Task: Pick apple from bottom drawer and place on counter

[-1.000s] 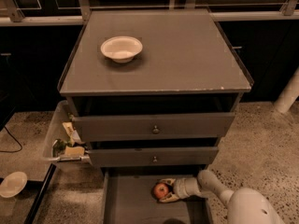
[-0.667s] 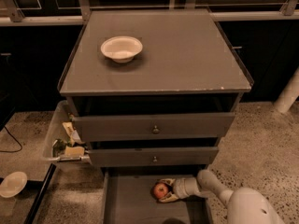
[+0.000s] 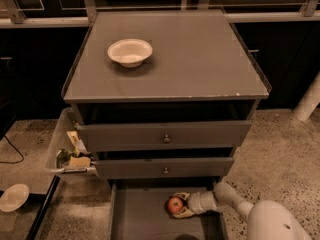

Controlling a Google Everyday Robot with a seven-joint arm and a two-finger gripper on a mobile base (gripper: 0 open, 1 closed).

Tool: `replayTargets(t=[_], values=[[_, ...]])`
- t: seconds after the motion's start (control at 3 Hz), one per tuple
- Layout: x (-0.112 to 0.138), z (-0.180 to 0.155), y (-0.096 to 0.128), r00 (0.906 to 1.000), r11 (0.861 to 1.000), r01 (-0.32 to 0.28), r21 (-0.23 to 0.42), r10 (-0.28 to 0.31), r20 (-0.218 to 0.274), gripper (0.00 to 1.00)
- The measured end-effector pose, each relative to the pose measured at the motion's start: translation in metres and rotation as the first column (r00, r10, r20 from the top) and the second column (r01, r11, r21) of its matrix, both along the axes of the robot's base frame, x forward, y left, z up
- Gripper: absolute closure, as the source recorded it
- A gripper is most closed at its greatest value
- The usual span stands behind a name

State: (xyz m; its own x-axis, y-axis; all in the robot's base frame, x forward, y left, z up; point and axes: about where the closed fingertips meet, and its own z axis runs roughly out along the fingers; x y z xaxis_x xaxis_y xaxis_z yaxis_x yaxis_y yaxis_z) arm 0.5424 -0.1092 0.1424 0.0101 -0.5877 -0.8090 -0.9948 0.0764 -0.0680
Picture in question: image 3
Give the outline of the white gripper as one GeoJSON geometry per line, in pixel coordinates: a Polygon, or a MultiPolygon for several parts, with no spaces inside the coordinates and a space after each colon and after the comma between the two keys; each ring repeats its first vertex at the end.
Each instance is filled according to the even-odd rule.
{"type": "Polygon", "coordinates": [[[174,218],[183,219],[199,215],[207,211],[217,211],[218,206],[211,191],[204,192],[177,192],[173,194],[174,197],[178,197],[184,201],[187,201],[187,206],[181,208],[180,211],[173,214],[174,218]]]}

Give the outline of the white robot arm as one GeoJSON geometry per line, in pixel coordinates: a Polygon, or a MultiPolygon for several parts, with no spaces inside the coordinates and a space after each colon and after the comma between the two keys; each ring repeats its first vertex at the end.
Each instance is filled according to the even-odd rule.
{"type": "Polygon", "coordinates": [[[187,218],[229,207],[246,223],[231,240],[319,240],[319,80],[292,111],[260,111],[236,165],[212,191],[179,193],[170,205],[187,218]]]}

